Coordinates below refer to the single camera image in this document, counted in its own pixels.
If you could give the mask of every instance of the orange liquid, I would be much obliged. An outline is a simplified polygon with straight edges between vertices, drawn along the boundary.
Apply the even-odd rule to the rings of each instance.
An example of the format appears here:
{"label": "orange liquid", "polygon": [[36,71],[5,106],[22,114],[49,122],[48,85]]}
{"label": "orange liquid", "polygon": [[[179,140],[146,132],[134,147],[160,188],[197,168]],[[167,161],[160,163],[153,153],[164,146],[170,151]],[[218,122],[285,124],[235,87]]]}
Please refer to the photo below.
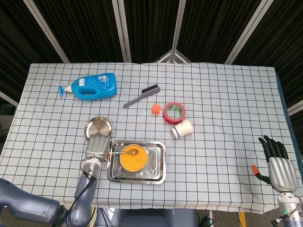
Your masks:
{"label": "orange liquid", "polygon": [[137,155],[120,155],[120,163],[122,167],[129,172],[137,172],[143,169],[147,162],[147,154],[145,149],[137,144],[128,145],[123,149],[123,151],[128,151],[133,148],[139,151]]}

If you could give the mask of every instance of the blue table edge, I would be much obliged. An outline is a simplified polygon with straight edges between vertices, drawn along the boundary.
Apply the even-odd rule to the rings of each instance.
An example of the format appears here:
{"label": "blue table edge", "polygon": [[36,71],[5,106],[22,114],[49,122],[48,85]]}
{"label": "blue table edge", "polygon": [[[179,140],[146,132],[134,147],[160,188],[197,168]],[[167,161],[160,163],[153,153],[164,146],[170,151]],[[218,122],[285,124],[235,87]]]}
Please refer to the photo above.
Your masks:
{"label": "blue table edge", "polygon": [[301,153],[300,153],[300,150],[299,150],[297,140],[296,140],[295,135],[294,135],[294,129],[293,129],[292,123],[290,121],[290,117],[289,117],[286,102],[285,102],[285,99],[284,99],[284,94],[283,94],[281,82],[280,82],[280,79],[279,79],[279,76],[278,76],[277,73],[276,73],[276,80],[277,80],[277,83],[278,83],[278,90],[279,90],[279,95],[280,95],[280,98],[281,98],[283,112],[284,112],[284,115],[285,115],[285,118],[286,118],[286,122],[287,122],[287,125],[288,125],[290,136],[291,136],[292,141],[293,141],[294,153],[295,153],[295,156],[297,158],[298,168],[299,168],[299,171],[300,171],[300,174],[301,174],[301,180],[302,180],[302,183],[303,183],[303,179],[302,179],[303,163],[302,163]]}

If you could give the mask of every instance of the brush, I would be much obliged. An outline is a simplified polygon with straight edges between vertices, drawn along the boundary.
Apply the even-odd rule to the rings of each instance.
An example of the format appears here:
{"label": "brush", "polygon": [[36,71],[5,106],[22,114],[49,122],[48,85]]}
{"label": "brush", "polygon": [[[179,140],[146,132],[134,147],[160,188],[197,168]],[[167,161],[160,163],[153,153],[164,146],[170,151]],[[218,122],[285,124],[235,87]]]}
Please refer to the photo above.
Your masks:
{"label": "brush", "polygon": [[148,96],[152,96],[152,95],[154,95],[154,94],[156,94],[160,91],[161,91],[161,89],[157,84],[155,84],[153,86],[150,86],[148,88],[145,88],[145,89],[142,90],[142,94],[140,96],[138,96],[137,98],[129,101],[128,103],[125,103],[123,105],[123,108],[127,108],[130,105],[139,102],[141,99],[147,98]]}

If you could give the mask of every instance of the blue plastic bottle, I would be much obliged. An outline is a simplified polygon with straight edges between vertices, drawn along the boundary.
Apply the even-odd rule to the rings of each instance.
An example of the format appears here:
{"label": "blue plastic bottle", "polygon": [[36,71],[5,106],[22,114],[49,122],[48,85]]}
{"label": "blue plastic bottle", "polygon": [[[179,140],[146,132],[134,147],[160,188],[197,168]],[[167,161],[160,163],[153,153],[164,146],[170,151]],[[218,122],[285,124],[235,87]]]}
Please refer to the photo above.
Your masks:
{"label": "blue plastic bottle", "polygon": [[95,76],[81,77],[67,88],[59,87],[59,93],[74,93],[82,100],[108,98],[117,94],[117,82],[114,73],[103,73]]}

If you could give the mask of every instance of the stainless steel bowl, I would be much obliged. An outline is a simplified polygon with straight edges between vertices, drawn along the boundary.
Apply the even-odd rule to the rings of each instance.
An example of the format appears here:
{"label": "stainless steel bowl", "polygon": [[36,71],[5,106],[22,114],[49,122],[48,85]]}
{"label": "stainless steel bowl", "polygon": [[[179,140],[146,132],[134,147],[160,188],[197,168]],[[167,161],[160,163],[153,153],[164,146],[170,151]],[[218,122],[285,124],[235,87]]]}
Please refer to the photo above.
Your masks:
{"label": "stainless steel bowl", "polygon": [[84,137],[86,140],[89,140],[90,135],[99,133],[105,136],[111,136],[113,133],[113,125],[105,117],[94,117],[84,128]]}

